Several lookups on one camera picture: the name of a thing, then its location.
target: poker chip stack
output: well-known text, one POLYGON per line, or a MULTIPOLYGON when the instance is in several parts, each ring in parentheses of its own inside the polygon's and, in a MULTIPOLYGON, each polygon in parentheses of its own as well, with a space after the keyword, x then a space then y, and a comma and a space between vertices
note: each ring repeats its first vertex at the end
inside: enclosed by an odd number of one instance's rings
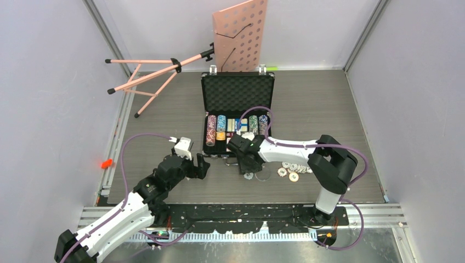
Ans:
POLYGON ((207 146, 215 145, 216 127, 217 116, 209 115, 207 118, 207 136, 205 138, 205 143, 207 144, 207 146))
POLYGON ((268 126, 268 116, 261 115, 260 117, 258 117, 258 129, 259 129, 260 135, 265 135, 267 126, 268 126))
POLYGON ((226 140, 226 116, 218 115, 217 120, 217 141, 226 140))
POLYGON ((217 132, 222 133, 226 131, 226 116, 218 115, 217 132))
POLYGON ((258 135, 258 117, 255 115, 252 115, 248 118, 249 122, 249 131, 253 133, 254 135, 258 135))

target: white wall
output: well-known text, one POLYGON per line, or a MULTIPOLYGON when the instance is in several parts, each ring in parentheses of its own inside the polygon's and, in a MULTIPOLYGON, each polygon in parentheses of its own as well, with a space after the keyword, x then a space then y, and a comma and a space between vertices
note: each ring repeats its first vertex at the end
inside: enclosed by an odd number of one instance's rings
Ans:
POLYGON ((1 262, 53 262, 100 181, 125 80, 82 1, 0 9, 1 262))
POLYGON ((463 262, 465 2, 392 0, 349 71, 421 262, 463 262))
MULTIPOLYGON (((213 42, 212 13, 244 0, 95 2, 125 58, 183 60, 213 42)), ((377 3, 269 0, 260 63, 282 69, 342 68, 377 3)), ((204 70, 211 62, 197 61, 185 69, 204 70)))

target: black clamp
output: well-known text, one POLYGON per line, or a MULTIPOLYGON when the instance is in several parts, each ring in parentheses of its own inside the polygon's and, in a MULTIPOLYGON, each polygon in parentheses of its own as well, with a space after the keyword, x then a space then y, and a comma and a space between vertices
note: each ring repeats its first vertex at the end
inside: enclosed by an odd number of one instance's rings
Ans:
POLYGON ((181 68, 181 62, 179 62, 177 59, 175 58, 171 58, 171 62, 173 63, 173 65, 178 65, 178 67, 176 68, 176 72, 177 73, 181 73, 182 71, 182 68, 181 68))
POLYGON ((211 55, 212 55, 212 54, 215 54, 215 45, 214 45, 214 43, 211 43, 211 44, 210 44, 210 47, 212 47, 212 49, 209 49, 209 50, 207 50, 207 51, 204 51, 204 52, 200 53, 200 56, 201 56, 202 58, 206 58, 205 61, 210 61, 210 60, 212 60, 213 58, 211 57, 211 55))

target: case latch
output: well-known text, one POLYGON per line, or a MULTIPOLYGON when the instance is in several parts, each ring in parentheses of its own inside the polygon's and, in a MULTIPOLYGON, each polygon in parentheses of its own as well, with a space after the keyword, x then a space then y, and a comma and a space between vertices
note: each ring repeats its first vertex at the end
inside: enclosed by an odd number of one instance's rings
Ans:
POLYGON ((266 65, 259 65, 258 66, 258 74, 259 75, 265 75, 266 74, 266 65))
POLYGON ((210 65, 210 75, 216 75, 218 72, 218 69, 216 65, 210 65))

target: wire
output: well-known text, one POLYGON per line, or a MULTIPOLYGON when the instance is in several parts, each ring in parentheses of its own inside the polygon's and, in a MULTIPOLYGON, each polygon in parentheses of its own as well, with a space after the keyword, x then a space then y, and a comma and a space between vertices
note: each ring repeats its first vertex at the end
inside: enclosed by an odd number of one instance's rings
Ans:
MULTIPOLYGON (((249 113, 250 111, 252 110, 258 110, 258 109, 262 109, 262 110, 267 110, 271 116, 270 116, 270 123, 268 124, 268 126, 266 127, 266 130, 265 130, 265 139, 274 144, 274 145, 278 145, 278 146, 284 146, 284 147, 291 147, 291 148, 341 148, 341 149, 345 149, 345 150, 349 150, 351 152, 355 152, 357 155, 359 155, 364 163, 365 163, 365 167, 363 169, 363 171, 360 173, 360 175, 358 175, 357 177, 355 177, 352 181, 349 182, 349 184, 347 184, 347 186, 350 186, 352 185, 353 183, 357 182, 360 178, 362 178, 366 172, 368 171, 368 158, 366 158, 366 156, 361 153, 359 150, 355 149, 355 148, 352 148, 350 146, 345 146, 345 145, 339 145, 339 144, 309 144, 309 145, 296 145, 296 144, 285 144, 285 143, 282 143, 282 142, 274 142, 272 141, 271 139, 268 138, 268 130, 270 129, 271 127, 271 124, 273 123, 273 117, 274 117, 274 114, 273 112, 271 111, 270 108, 267 108, 267 107, 264 107, 264 106, 255 106, 255 107, 251 107, 249 108, 247 111, 245 111, 241 118, 240 119, 243 119, 245 117, 245 115, 247 113, 249 113)), ((240 129, 240 122, 238 122, 237 126, 236 126, 236 132, 240 129)))
POLYGON ((95 231, 97 231, 98 229, 100 229, 102 226, 104 226, 105 224, 107 224, 108 222, 110 222, 113 218, 115 218, 123 209, 124 207, 126 206, 126 204, 128 203, 128 196, 129 196, 129 189, 128 189, 128 181, 126 180, 126 173, 124 171, 124 150, 126 149, 126 146, 128 145, 128 143, 130 141, 132 141, 133 139, 137 138, 137 137, 141 137, 141 136, 157 136, 157 137, 161 137, 161 138, 165 138, 167 140, 170 140, 171 137, 170 136, 166 136, 166 135, 163 135, 163 134, 158 134, 158 133, 141 133, 141 134, 136 134, 132 137, 130 137, 128 140, 126 140, 123 144, 123 147, 121 148, 121 173, 123 175, 123 182, 124 182, 124 191, 125 191, 125 198, 123 200, 123 204, 121 205, 121 209, 118 209, 118 211, 116 211, 114 214, 112 214, 109 218, 107 218, 105 221, 103 221, 102 223, 100 223, 98 226, 94 227, 93 229, 91 229, 89 231, 89 233, 86 233, 81 239, 79 239, 76 243, 74 243, 73 246, 71 246, 71 248, 65 253, 65 255, 63 256, 63 258, 60 260, 60 263, 64 263, 66 261, 66 259, 70 256, 70 254, 74 251, 74 249, 76 249, 76 247, 78 245, 80 245, 86 238, 90 237, 93 233, 95 233, 95 231))
POLYGON ((163 247, 167 247, 169 245, 172 245, 172 244, 175 244, 177 241, 181 240, 187 233, 189 232, 189 230, 186 230, 184 231, 179 237, 177 237, 175 240, 173 241, 170 241, 170 242, 160 242, 156 239, 154 239, 150 234, 144 232, 144 231, 139 231, 139 233, 145 235, 146 237, 148 237, 150 240, 152 240, 155 244, 157 245, 161 245, 163 247))
MULTIPOLYGON (((366 156, 365 156, 363 153, 361 153, 359 150, 357 150, 357 149, 355 149, 355 148, 352 148, 352 147, 350 147, 350 146, 344 146, 344 145, 339 145, 339 144, 310 144, 310 145, 305 145, 305 146, 304 146, 304 145, 295 145, 295 144, 284 144, 284 143, 282 143, 282 142, 274 142, 274 141, 272 141, 271 139, 268 139, 268 130, 270 129, 271 124, 273 123, 273 116, 274 116, 274 115, 273 115, 273 112, 271 111, 270 108, 267 108, 267 107, 264 107, 264 106, 255 106, 255 107, 251 107, 251 108, 249 108, 247 111, 245 111, 245 112, 242 114, 242 116, 241 116, 240 119, 243 119, 243 118, 245 117, 245 115, 246 115, 247 113, 249 113, 250 111, 252 111, 252 110, 257 110, 257 109, 267 110, 267 111, 271 114, 271 116, 270 116, 270 123, 268 124, 268 126, 266 127, 266 130, 265 130, 265 139, 266 139, 268 142, 270 142, 270 143, 272 143, 272 144, 274 144, 274 145, 284 146, 284 147, 291 147, 291 148, 312 148, 312 147, 313 147, 313 148, 324 148, 324 147, 327 147, 327 148, 341 148, 341 149, 349 150, 349 151, 351 151, 351 152, 355 152, 357 155, 359 155, 359 156, 363 159, 363 161, 364 161, 364 163, 365 163, 365 167, 364 167, 363 171, 362 171, 356 178, 354 178, 352 181, 350 181, 350 182, 347 184, 347 186, 350 186, 350 185, 352 185, 353 183, 355 183, 355 182, 357 182, 358 180, 360 180, 360 178, 362 178, 362 177, 366 174, 366 172, 368 171, 368 158, 366 158, 366 156)), ((236 132, 237 132, 239 129, 240 129, 240 123, 238 123, 238 125, 236 126, 236 132)), ((328 249, 331 249, 331 250, 346 250, 346 249, 352 248, 353 246, 355 246, 355 245, 359 242, 359 240, 361 239, 361 237, 362 237, 362 235, 363 235, 363 231, 364 231, 364 226, 365 226, 365 224, 364 224, 364 218, 363 218, 363 215, 362 215, 362 211, 360 210, 360 208, 359 208, 355 203, 353 203, 353 202, 350 201, 350 200, 343 199, 343 197, 344 197, 344 195, 341 196, 341 198, 339 199, 339 201, 340 201, 340 202, 347 202, 347 203, 353 205, 353 206, 355 207, 355 209, 357 209, 357 211, 358 211, 359 214, 360 214, 360 219, 361 219, 360 234, 359 234, 359 237, 357 238, 357 240, 356 240, 354 243, 352 243, 351 245, 349 245, 349 246, 347 246, 347 247, 343 247, 343 248, 328 247, 328 249)), ((326 245, 324 244, 325 241, 323 241, 323 243, 321 243, 320 241, 316 241, 316 242, 317 242, 318 244, 320 244, 320 245, 326 246, 326 245)))
MULTIPOLYGON (((363 236, 363 231, 364 231, 364 227, 365 227, 364 218, 363 218, 362 211, 360 210, 360 208, 359 208, 355 203, 353 203, 353 202, 350 201, 350 200, 342 199, 341 201, 342 201, 342 202, 349 203, 349 204, 353 205, 353 206, 355 207, 355 209, 357 209, 357 212, 359 212, 359 215, 360 215, 361 227, 360 227, 360 234, 359 234, 359 237, 358 237, 358 238, 355 240, 355 242, 353 242, 351 245, 348 245, 347 247, 342 247, 342 248, 327 247, 327 249, 337 250, 337 251, 350 249, 350 248, 352 248, 353 246, 357 245, 357 243, 361 240, 361 238, 362 238, 362 236, 363 236)), ((317 242, 317 244, 322 245, 322 246, 325 247, 325 246, 326 246, 326 245, 325 245, 325 241, 320 242, 320 241, 317 240, 316 242, 317 242)))

